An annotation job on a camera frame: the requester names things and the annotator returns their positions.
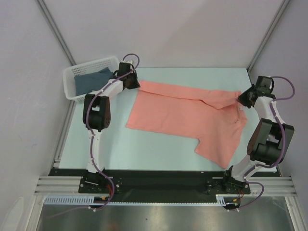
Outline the salmon pink t shirt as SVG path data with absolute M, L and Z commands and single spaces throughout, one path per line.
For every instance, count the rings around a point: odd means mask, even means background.
M 247 123 L 240 91 L 140 84 L 127 128 L 197 139 L 197 154 L 228 167 Z

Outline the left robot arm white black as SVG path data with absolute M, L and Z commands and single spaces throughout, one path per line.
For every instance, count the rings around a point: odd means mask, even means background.
M 115 71 L 102 89 L 88 93 L 84 99 L 83 123 L 89 131 L 90 156 L 83 178 L 80 182 L 79 193 L 109 193 L 113 192 L 114 183 L 106 176 L 103 160 L 99 158 L 101 136 L 111 122 L 111 99 L 124 89 L 139 88 L 136 69 L 130 71 Z

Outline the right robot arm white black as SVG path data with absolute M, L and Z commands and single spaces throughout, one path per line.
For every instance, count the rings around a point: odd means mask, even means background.
M 248 189 L 248 180 L 257 171 L 275 168 L 281 163 L 295 131 L 280 116 L 271 83 L 252 85 L 238 97 L 238 101 L 255 108 L 260 121 L 248 142 L 247 156 L 224 173 L 221 186 L 227 194 Z

